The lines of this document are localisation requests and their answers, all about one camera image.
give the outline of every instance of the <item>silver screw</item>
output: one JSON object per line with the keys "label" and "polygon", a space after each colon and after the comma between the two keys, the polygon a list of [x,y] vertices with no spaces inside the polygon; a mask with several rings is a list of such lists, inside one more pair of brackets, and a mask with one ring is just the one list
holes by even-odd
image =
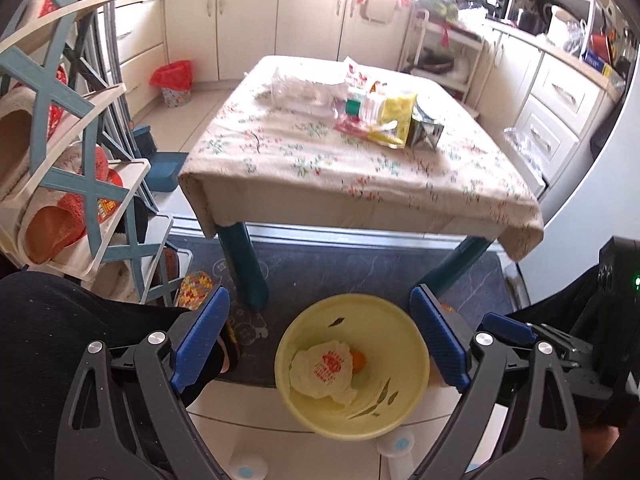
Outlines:
{"label": "silver screw", "polygon": [[554,351],[554,348],[546,341],[543,341],[538,344],[538,350],[540,350],[543,354],[549,355]]}
{"label": "silver screw", "polygon": [[89,354],[97,354],[102,350],[102,343],[100,341],[94,341],[89,343],[89,346],[86,349],[89,351]]}
{"label": "silver screw", "polygon": [[149,335],[148,338],[146,338],[146,340],[149,341],[152,345],[159,345],[160,343],[164,342],[165,339],[166,336],[164,335],[164,332],[153,332]]}
{"label": "silver screw", "polygon": [[482,346],[489,346],[494,342],[494,338],[485,332],[481,332],[476,335],[476,342]]}

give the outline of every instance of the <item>teal table leg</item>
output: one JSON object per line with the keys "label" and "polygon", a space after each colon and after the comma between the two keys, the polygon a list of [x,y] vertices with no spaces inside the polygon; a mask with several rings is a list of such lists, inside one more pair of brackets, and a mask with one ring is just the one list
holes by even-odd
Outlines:
{"label": "teal table leg", "polygon": [[267,304],[269,288],[260,271],[246,225],[238,222],[229,227],[216,226],[216,229],[238,298],[246,306],[262,310]]}
{"label": "teal table leg", "polygon": [[417,285],[424,283],[436,298],[439,297],[469,270],[469,267],[482,256],[490,245],[491,242],[484,238],[466,237],[452,253],[448,254],[434,269],[427,272]]}

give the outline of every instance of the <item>tablecloth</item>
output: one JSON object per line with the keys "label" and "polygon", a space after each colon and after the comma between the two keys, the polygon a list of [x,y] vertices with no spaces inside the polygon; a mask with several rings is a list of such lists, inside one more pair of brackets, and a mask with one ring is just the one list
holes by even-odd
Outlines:
{"label": "tablecloth", "polygon": [[337,62],[268,56],[246,76],[191,150],[179,176],[203,232],[240,221],[498,238],[515,261],[543,238],[538,202],[488,134],[437,83],[363,68],[417,91],[444,124],[435,151],[347,136],[331,120],[273,106],[276,67],[294,75]]}

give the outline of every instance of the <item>yellow trash bin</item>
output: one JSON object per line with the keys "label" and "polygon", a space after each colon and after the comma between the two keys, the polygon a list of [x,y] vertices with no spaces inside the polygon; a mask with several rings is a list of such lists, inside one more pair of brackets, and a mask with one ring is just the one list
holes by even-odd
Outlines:
{"label": "yellow trash bin", "polygon": [[[290,387],[294,355],[331,340],[367,359],[351,380],[358,395],[348,407]],[[276,352],[275,379],[284,403],[309,429],[337,440],[367,440],[398,427],[420,401],[429,380],[429,354],[399,307],[375,296],[341,294],[313,304],[289,325]]]}

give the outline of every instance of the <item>floor mat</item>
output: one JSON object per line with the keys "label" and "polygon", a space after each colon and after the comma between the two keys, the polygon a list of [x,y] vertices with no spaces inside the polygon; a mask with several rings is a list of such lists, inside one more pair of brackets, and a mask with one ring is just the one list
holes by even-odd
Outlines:
{"label": "floor mat", "polygon": [[[193,252],[191,272],[203,270],[231,294],[230,317],[242,355],[238,368],[220,379],[255,386],[275,386],[273,361],[278,343],[287,326],[308,306],[335,294],[360,292],[408,310],[412,286],[449,253],[254,242],[270,291],[267,306],[256,313],[237,301],[218,240],[171,236],[170,242]],[[495,253],[483,254],[440,301],[457,310],[474,329],[487,312],[513,311]]]}

